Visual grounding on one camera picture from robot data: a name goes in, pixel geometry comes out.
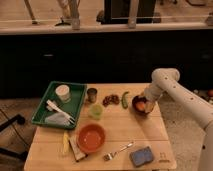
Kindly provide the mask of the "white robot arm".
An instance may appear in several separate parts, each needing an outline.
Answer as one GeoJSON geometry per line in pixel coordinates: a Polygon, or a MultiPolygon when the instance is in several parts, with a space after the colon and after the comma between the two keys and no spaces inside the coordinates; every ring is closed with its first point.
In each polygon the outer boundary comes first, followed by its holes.
{"type": "Polygon", "coordinates": [[[178,83],[180,73],[175,68],[158,68],[152,72],[152,82],[144,90],[150,103],[155,103],[163,92],[191,113],[191,117],[205,131],[197,171],[213,171],[213,105],[178,83]]]}

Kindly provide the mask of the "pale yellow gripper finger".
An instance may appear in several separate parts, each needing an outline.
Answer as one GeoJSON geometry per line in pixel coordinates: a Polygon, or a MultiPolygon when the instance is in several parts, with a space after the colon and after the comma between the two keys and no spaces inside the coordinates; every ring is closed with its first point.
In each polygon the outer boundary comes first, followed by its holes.
{"type": "Polygon", "coordinates": [[[153,109],[154,109],[154,107],[155,107],[155,103],[154,103],[154,102],[147,101],[147,102],[145,103],[145,112],[146,112],[146,113],[152,112],[153,109]]]}

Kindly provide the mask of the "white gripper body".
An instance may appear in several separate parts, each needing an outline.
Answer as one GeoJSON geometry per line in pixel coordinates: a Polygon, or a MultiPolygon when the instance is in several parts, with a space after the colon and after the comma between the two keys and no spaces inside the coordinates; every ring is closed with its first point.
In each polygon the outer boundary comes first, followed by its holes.
{"type": "Polygon", "coordinates": [[[144,89],[144,96],[150,102],[157,101],[164,90],[160,88],[157,84],[151,83],[144,89]]]}

